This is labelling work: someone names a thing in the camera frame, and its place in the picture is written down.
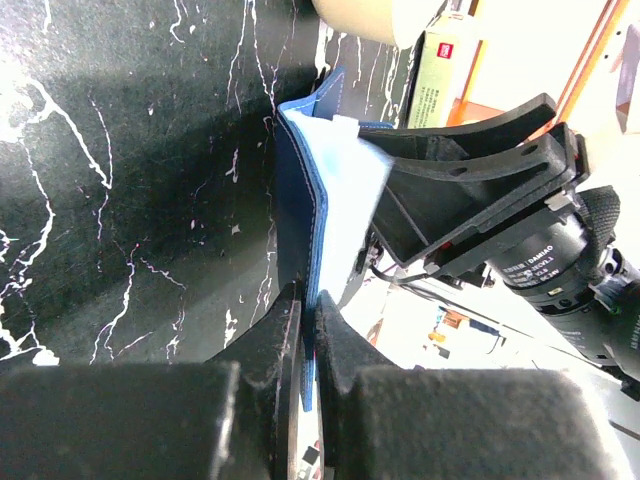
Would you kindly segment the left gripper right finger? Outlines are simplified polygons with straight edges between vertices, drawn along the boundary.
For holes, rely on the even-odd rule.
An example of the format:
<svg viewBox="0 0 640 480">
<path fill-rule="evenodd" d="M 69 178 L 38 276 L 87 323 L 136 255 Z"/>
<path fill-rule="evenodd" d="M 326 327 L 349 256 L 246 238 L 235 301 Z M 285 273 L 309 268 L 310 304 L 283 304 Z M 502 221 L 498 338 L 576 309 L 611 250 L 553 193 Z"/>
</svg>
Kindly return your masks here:
<svg viewBox="0 0 640 480">
<path fill-rule="evenodd" d="M 615 438 L 569 375 L 403 369 L 322 293 L 319 405 L 331 479 L 611 479 Z"/>
</svg>

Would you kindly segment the beige oval card tray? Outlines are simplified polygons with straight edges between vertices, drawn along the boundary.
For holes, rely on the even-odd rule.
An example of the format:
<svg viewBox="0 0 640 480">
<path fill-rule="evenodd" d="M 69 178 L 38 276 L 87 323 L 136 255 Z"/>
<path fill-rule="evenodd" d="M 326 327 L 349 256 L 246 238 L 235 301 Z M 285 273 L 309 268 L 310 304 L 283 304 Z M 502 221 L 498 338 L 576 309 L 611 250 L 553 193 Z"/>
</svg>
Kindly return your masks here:
<svg viewBox="0 0 640 480">
<path fill-rule="evenodd" d="M 318 16 L 333 30 L 407 49 L 414 45 L 445 1 L 313 0 Z"/>
</svg>

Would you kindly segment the blue leather card holder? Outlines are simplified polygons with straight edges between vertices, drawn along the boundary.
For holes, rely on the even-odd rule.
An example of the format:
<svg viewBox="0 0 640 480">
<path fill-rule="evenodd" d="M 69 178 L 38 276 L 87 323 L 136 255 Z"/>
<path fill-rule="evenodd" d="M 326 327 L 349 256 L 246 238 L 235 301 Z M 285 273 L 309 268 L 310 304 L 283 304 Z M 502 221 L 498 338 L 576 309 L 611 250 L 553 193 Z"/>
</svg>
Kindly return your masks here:
<svg viewBox="0 0 640 480">
<path fill-rule="evenodd" d="M 276 109 L 278 279 L 303 288 L 304 411 L 313 407 L 319 294 L 341 300 L 393 164 L 360 138 L 365 123 L 341 114 L 344 82 L 339 67 L 313 93 Z"/>
</svg>

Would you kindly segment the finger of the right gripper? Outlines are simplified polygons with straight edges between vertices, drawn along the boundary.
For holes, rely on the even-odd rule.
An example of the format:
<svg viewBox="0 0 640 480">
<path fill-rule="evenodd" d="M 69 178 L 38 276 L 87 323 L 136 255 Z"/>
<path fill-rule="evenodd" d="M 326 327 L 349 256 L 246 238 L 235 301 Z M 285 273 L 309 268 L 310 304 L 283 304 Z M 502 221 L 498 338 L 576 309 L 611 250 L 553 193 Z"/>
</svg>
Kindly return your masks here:
<svg viewBox="0 0 640 480">
<path fill-rule="evenodd" d="M 498 116 L 443 128 L 389 129 L 362 127 L 359 138 L 390 155 L 423 155 L 429 142 L 450 140 L 466 155 L 492 155 L 514 148 L 552 120 L 556 102 L 546 93 Z"/>
</svg>

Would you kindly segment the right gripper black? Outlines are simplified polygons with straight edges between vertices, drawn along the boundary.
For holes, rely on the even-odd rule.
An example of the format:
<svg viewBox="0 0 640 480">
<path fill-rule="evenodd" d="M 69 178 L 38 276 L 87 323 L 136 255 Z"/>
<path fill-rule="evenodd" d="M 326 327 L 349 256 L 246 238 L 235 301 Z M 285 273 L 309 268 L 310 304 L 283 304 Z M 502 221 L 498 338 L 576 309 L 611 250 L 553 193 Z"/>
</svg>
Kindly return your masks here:
<svg viewBox="0 0 640 480">
<path fill-rule="evenodd" d="M 440 139 L 391 156 L 372 228 L 396 262 L 424 259 L 440 277 L 487 265 L 587 360 L 638 376 L 629 295 L 639 274 L 613 246 L 615 192 L 577 191 L 588 175 L 579 135 L 559 124 L 492 155 Z"/>
</svg>

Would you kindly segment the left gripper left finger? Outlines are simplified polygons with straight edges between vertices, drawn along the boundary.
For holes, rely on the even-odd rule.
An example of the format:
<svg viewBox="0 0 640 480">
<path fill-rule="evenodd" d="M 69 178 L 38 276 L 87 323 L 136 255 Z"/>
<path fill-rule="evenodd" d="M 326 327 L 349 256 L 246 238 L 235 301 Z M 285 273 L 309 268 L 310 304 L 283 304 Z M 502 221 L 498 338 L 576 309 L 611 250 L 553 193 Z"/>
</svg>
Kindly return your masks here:
<svg viewBox="0 0 640 480">
<path fill-rule="evenodd" d="M 291 479 L 302 288 L 203 363 L 20 369 L 1 379 L 5 479 Z"/>
</svg>

